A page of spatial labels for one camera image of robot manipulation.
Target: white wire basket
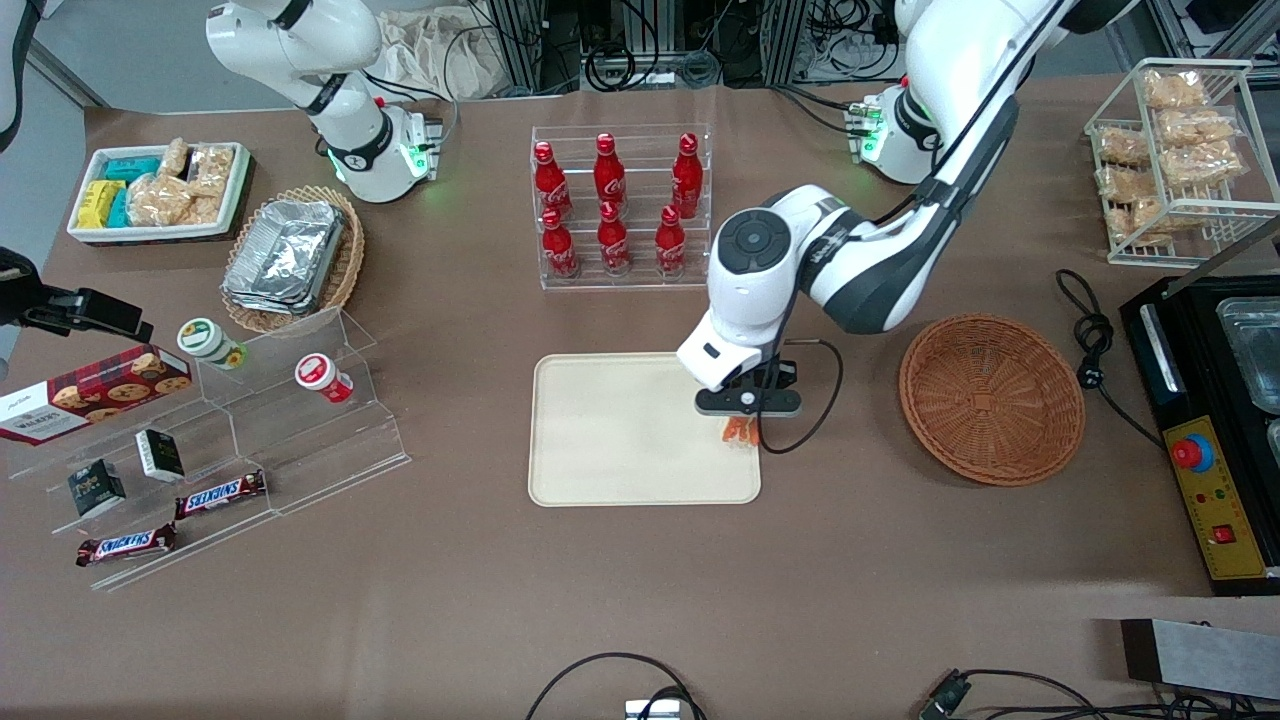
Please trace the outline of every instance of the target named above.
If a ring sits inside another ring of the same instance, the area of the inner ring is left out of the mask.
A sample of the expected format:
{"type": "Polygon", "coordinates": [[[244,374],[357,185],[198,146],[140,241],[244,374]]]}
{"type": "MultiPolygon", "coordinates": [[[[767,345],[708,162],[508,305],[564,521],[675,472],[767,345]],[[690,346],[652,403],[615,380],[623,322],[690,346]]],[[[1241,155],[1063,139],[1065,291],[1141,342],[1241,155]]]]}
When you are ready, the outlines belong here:
{"type": "MultiPolygon", "coordinates": [[[[1245,82],[1252,68],[1248,60],[1185,60],[1147,58],[1125,76],[1084,126],[1093,151],[1094,170],[1101,174],[1106,161],[1100,140],[1106,128],[1138,131],[1149,152],[1160,210],[1140,227],[1107,232],[1107,261],[1120,265],[1155,265],[1161,268],[1196,268],[1221,252],[1267,220],[1280,215],[1280,186],[1262,138],[1253,96],[1245,82]],[[1181,73],[1193,70],[1204,88],[1207,106],[1233,106],[1238,115],[1240,136],[1234,138],[1236,154],[1251,170],[1216,184],[1170,186],[1161,169],[1160,154],[1167,150],[1155,132],[1156,113],[1142,92],[1142,79],[1149,70],[1181,73]],[[1199,225],[1161,233],[1158,243],[1149,243],[1156,227],[1199,225]]],[[[1126,209],[1108,201],[1100,188],[1103,218],[1114,210],[1126,209]]]]}

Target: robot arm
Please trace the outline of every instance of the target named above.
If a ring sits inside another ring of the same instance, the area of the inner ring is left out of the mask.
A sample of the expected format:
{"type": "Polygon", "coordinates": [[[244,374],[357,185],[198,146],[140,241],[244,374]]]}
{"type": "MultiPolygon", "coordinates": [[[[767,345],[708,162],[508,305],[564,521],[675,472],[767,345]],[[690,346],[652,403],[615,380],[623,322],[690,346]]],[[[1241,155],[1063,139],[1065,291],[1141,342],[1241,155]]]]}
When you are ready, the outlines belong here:
{"type": "MultiPolygon", "coordinates": [[[[911,138],[900,152],[920,152],[928,164],[942,154],[913,193],[915,208],[877,227],[831,193],[805,186],[732,215],[712,243],[710,309],[677,351],[685,368],[719,391],[773,360],[797,291],[845,332],[881,333],[901,323],[1009,143],[1018,82],[1074,4],[927,4],[908,41],[911,83],[900,104],[916,119],[908,122],[913,127],[895,127],[896,137],[911,138]],[[923,135],[936,133],[938,150],[915,143],[923,118],[929,118],[923,135]]],[[[749,413],[751,405],[744,401],[737,410],[749,413]]]]}

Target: metal bar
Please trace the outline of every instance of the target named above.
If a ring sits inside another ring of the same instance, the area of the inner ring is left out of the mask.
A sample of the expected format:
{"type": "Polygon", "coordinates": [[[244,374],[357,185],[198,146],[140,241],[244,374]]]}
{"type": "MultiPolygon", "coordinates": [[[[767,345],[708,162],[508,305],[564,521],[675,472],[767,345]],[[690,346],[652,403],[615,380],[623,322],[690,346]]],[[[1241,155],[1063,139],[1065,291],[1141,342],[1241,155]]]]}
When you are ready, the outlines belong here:
{"type": "Polygon", "coordinates": [[[1249,59],[1280,27],[1280,0],[1258,0],[1208,51],[1211,58],[1249,59]]]}
{"type": "Polygon", "coordinates": [[[54,56],[38,40],[31,38],[31,49],[27,51],[27,64],[45,79],[52,83],[68,100],[84,108],[110,108],[102,96],[84,83],[70,68],[54,56]]]}
{"type": "Polygon", "coordinates": [[[1160,296],[1165,300],[1169,300],[1170,297],[1185,290],[1187,286],[1208,275],[1210,273],[1221,268],[1228,261],[1240,255],[1249,247],[1253,247],[1254,245],[1258,243],[1258,241],[1268,238],[1274,241],[1275,236],[1277,234],[1280,234],[1280,215],[1271,218],[1266,223],[1262,223],[1261,225],[1254,228],[1253,232],[1251,232],[1249,234],[1233,242],[1231,245],[1226,246],[1221,252],[1217,252],[1208,260],[1201,263],[1194,270],[1169,283],[1169,287],[1166,287],[1160,296]]]}

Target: snickers bar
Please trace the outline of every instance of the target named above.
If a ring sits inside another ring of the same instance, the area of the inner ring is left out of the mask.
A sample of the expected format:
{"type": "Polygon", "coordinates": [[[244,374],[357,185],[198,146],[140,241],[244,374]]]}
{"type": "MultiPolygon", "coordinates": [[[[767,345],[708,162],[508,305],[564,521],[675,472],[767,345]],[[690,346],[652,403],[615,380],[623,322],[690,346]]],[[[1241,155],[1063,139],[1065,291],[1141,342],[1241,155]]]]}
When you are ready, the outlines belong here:
{"type": "Polygon", "coordinates": [[[257,470],[229,483],[211,487],[204,492],[197,492],[191,497],[174,500],[177,506],[173,514],[174,521],[189,518],[205,510],[212,510],[219,505],[225,505],[233,500],[250,497],[266,492],[266,483],[262,480],[262,471],[257,470]]]}
{"type": "Polygon", "coordinates": [[[178,547],[178,530],[173,527],[173,523],[169,523],[146,533],[133,533],[132,536],[122,536],[105,541],[84,541],[81,543],[79,550],[76,551],[76,564],[81,568],[87,568],[114,557],[169,552],[175,547],[178,547]]]}

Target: wicker basket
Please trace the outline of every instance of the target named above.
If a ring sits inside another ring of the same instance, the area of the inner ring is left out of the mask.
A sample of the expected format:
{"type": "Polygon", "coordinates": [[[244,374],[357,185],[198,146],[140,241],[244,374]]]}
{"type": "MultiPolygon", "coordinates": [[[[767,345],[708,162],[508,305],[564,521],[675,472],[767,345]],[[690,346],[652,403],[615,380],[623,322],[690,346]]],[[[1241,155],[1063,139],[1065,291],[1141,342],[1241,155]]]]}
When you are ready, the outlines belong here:
{"type": "MultiPolygon", "coordinates": [[[[333,265],[329,268],[329,278],[325,281],[324,292],[320,295],[320,305],[316,307],[316,311],[326,307],[342,307],[351,299],[351,292],[356,290],[356,277],[360,274],[360,264],[365,260],[365,229],[360,225],[360,217],[356,215],[356,209],[351,206],[349,200],[328,187],[306,186],[287,190],[269,202],[274,200],[324,201],[342,209],[347,215],[347,223],[343,225],[342,236],[338,240],[340,245],[338,246],[338,252],[334,254],[333,265]]],[[[227,260],[228,269],[236,261],[236,256],[244,245],[244,236],[248,234],[250,227],[253,225],[253,222],[262,213],[262,208],[266,208],[266,202],[253,211],[244,223],[244,227],[241,228],[239,236],[236,237],[236,245],[232,246],[232,255],[227,260]]],[[[305,316],[250,310],[236,305],[225,295],[223,296],[223,305],[227,306],[227,313],[230,314],[237,325],[259,333],[283,328],[305,316]]]]}
{"type": "Polygon", "coordinates": [[[956,315],[911,342],[897,377],[906,421],[961,475],[1027,486],[1057,473],[1084,437],[1084,397],[1057,350],[995,315],[956,315]]]}

